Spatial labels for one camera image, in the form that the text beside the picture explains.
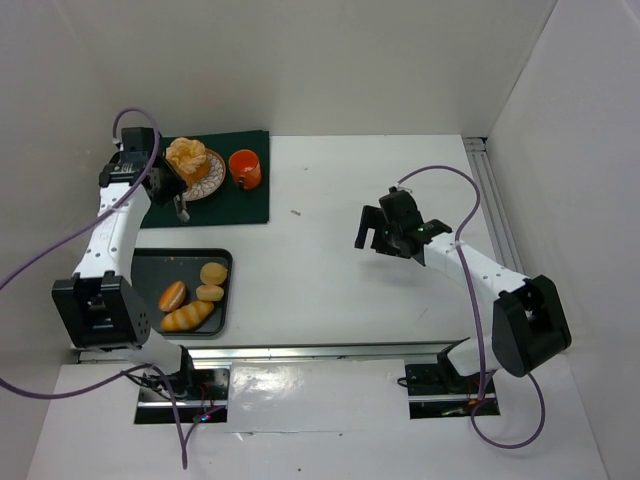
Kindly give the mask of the round sugar-topped bun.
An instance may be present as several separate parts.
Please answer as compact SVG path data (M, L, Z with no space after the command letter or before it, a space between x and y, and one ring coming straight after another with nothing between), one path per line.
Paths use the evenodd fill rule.
M176 138L166 149L166 159L191 186L204 178L210 169L205 145L199 140Z

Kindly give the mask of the silver metal tongs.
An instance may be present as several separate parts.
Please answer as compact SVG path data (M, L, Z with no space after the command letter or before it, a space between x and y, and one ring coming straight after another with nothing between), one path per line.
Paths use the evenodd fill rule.
M186 223L190 219L189 212L187 210L186 201L182 195L177 195L173 198L173 205L176 212L177 218Z

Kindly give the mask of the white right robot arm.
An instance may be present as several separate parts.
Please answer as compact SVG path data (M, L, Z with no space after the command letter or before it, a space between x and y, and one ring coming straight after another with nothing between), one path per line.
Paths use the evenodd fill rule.
M412 259L454 282L471 286L478 303L492 307L491 331L443 351L461 377L503 369L521 378L564 352L572 336L558 290L544 275L528 278L455 238L440 220L425 221L407 191L392 188L378 206L362 209L355 247Z

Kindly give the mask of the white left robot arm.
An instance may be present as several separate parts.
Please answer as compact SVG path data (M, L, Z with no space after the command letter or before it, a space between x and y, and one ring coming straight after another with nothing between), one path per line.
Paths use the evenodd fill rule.
M152 312L131 281L137 236L151 204L173 201L179 212L186 210L186 183L160 143L151 128L122 130L116 154L99 175L99 223L71 277L55 281L52 299L77 349L153 365L153 381L165 374L181 392L193 384L193 361L186 348L153 328Z

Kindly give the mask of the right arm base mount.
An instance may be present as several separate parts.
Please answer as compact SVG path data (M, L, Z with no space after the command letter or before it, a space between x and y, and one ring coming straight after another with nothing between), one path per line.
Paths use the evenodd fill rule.
M460 376L448 359L459 344L448 345L431 363L407 364L396 380L408 394L412 420L470 417L478 405L479 374Z

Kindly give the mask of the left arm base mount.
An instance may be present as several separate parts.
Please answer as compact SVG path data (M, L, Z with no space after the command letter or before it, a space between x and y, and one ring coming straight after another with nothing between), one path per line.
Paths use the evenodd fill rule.
M139 387L134 423L162 425L174 422L170 395L156 376L147 373L131 374L131 381ZM191 386L175 390L176 405L182 424L194 421L204 424L226 423L230 368L216 367L193 371Z

